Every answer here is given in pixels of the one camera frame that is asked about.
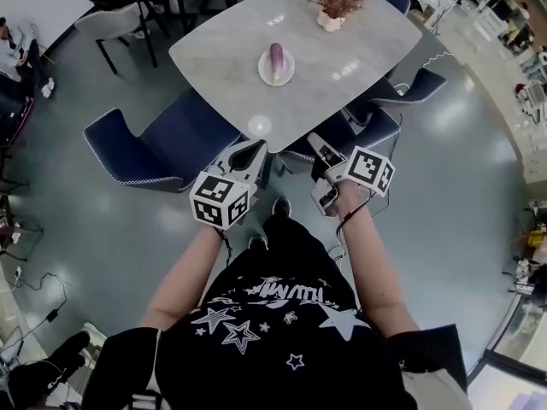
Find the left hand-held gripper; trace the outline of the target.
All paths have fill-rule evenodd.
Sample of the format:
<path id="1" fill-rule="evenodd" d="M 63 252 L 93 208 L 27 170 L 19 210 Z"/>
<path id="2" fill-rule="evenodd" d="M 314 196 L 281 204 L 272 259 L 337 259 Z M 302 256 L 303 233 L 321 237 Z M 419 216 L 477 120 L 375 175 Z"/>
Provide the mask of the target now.
<path id="1" fill-rule="evenodd" d="M 193 218 L 226 231 L 251 209 L 256 181 L 268 155 L 266 140 L 241 141 L 225 148 L 220 157 L 200 172 L 191 188 Z M 235 163 L 248 163 L 238 167 Z"/>

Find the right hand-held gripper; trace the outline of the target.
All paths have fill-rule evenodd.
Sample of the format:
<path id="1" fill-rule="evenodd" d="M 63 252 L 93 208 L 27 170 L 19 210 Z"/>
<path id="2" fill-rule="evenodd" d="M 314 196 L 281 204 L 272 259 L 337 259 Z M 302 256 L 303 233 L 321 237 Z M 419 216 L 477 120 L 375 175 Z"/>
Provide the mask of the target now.
<path id="1" fill-rule="evenodd" d="M 338 185 L 345 180 L 364 186 L 372 196 L 386 196 L 396 171 L 387 157 L 356 146 L 347 158 L 315 132 L 307 136 L 307 141 L 315 153 L 311 196 L 322 215 L 332 217 Z"/>

